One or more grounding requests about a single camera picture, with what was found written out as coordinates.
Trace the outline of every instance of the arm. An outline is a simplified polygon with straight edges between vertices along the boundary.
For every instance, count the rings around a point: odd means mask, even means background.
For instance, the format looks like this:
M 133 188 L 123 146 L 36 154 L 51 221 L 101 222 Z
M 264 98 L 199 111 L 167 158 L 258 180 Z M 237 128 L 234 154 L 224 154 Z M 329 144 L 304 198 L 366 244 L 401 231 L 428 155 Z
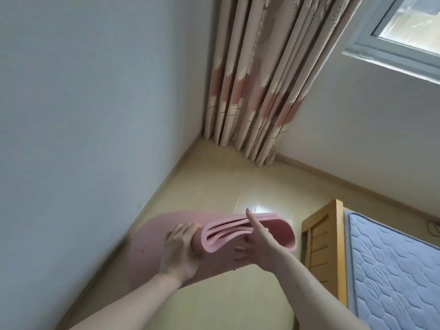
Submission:
M 159 307 L 197 271 L 201 257 L 191 249 L 196 230 L 192 223 L 174 227 L 165 239 L 159 273 L 71 330 L 143 330 Z
M 367 330 L 344 305 L 282 247 L 247 209 L 253 233 L 246 239 L 247 248 L 235 248 L 244 254 L 236 261 L 250 260 L 278 279 L 296 317 L 305 329 Z

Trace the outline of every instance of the forearm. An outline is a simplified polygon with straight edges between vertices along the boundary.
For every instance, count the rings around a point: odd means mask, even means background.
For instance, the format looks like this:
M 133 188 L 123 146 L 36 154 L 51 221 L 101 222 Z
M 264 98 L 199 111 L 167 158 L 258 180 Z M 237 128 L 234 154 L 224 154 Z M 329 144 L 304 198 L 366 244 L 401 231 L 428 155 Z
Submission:
M 304 329 L 367 329 L 288 251 L 276 253 L 274 274 Z
M 159 274 L 71 330 L 143 330 L 151 316 L 180 287 L 173 276 Z

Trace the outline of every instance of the white wall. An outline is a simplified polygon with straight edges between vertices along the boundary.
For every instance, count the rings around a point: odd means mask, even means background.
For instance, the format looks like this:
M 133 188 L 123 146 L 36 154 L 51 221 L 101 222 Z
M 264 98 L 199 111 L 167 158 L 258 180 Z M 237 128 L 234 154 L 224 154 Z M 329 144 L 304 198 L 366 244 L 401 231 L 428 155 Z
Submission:
M 0 328 L 50 329 L 200 132 L 214 0 L 0 4 Z
M 440 87 L 342 55 L 374 1 L 363 0 L 279 151 L 440 216 Z

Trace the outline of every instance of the curtain fold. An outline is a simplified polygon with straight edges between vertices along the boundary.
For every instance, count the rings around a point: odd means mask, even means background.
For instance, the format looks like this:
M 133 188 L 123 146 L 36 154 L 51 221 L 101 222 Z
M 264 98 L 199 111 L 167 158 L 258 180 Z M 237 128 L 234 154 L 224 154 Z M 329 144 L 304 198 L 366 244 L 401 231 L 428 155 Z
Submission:
M 205 139 L 272 164 L 360 1 L 222 0 Z

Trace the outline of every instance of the floor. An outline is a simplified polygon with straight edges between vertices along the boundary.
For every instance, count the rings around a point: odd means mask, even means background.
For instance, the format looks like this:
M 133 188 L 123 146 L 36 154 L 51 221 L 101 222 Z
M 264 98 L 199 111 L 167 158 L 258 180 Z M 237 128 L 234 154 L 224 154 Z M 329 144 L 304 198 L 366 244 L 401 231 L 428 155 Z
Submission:
M 297 237 L 301 222 L 331 199 L 433 244 L 426 222 L 412 213 L 342 187 L 280 161 L 257 168 L 232 146 L 220 148 L 200 139 L 169 183 L 154 198 L 144 220 L 164 212 L 210 210 L 278 212 L 290 220 Z M 299 248 L 294 254 L 299 256 Z M 99 280 L 70 320 L 80 322 L 129 291 L 124 253 Z M 275 277 L 251 265 L 180 289 L 146 329 L 291 330 L 293 312 Z

